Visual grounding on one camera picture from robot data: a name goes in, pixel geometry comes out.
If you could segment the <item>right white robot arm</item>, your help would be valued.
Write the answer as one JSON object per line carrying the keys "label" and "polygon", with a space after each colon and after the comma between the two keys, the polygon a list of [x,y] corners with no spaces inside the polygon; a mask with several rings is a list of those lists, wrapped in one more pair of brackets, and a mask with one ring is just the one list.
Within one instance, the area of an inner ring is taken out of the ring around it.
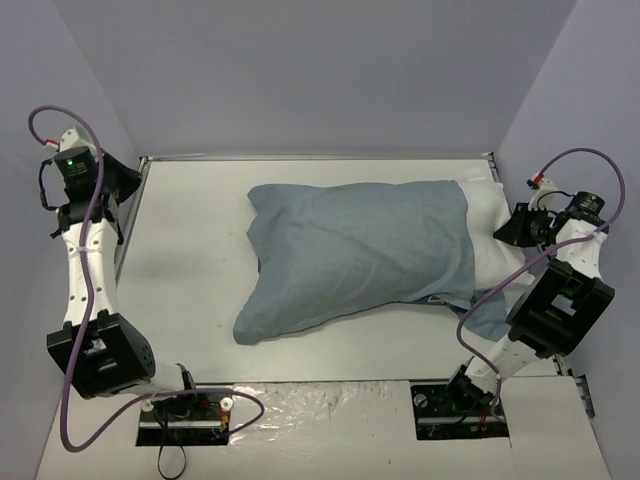
{"label": "right white robot arm", "polygon": [[508,313],[507,333],[487,353],[461,365],[445,385],[442,398],[454,412],[495,402],[502,384],[524,367],[571,353],[614,298],[599,271],[608,233],[600,217],[604,200],[579,191],[565,209],[552,213],[541,205],[548,197],[517,204],[493,234],[511,246],[542,248],[548,262]]}

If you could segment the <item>white pillow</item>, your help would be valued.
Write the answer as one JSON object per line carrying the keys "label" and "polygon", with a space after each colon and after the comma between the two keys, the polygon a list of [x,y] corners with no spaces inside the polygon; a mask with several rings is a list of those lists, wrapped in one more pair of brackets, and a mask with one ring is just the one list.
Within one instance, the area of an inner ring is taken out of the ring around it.
{"label": "white pillow", "polygon": [[511,217],[501,183],[457,180],[467,201],[467,228],[475,259],[475,286],[489,290],[524,266],[522,251],[493,237]]}

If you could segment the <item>blue pillowcase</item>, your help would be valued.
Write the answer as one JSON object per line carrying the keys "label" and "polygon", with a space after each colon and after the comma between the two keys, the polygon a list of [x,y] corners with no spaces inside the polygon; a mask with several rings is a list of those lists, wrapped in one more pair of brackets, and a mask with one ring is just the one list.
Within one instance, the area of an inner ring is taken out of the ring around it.
{"label": "blue pillowcase", "polygon": [[471,191],[456,181],[252,188],[247,236],[258,280],[235,320],[235,341],[254,345],[431,298],[464,317],[472,333],[500,339],[505,299],[479,274]]}

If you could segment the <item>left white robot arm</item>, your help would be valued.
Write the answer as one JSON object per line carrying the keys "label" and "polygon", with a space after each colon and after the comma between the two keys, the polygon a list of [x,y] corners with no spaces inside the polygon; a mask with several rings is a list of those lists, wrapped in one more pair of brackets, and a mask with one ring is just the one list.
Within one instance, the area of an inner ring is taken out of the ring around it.
{"label": "left white robot arm", "polygon": [[47,337],[58,367],[71,371],[72,386],[85,399],[120,393],[166,395],[179,418],[195,415],[201,393],[187,369],[159,363],[145,336],[120,313],[116,250],[123,243],[119,206],[140,187],[142,176],[88,146],[56,154],[68,201],[56,211],[55,236],[65,243],[69,297],[60,330]]}

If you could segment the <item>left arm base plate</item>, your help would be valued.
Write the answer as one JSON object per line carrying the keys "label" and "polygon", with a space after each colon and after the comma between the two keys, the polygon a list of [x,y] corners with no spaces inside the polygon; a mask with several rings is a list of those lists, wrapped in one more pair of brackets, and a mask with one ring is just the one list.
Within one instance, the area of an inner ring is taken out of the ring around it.
{"label": "left arm base plate", "polygon": [[141,407],[137,447],[226,446],[230,413],[220,406],[224,394],[197,394],[157,401]]}

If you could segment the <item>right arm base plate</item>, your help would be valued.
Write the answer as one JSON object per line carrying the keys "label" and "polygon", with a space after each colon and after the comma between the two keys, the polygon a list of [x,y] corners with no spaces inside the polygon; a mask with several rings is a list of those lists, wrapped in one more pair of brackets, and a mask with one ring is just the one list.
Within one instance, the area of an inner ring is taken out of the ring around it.
{"label": "right arm base plate", "polygon": [[491,413],[491,401],[463,394],[455,399],[445,381],[411,382],[414,429],[418,441],[508,438],[509,427]]}

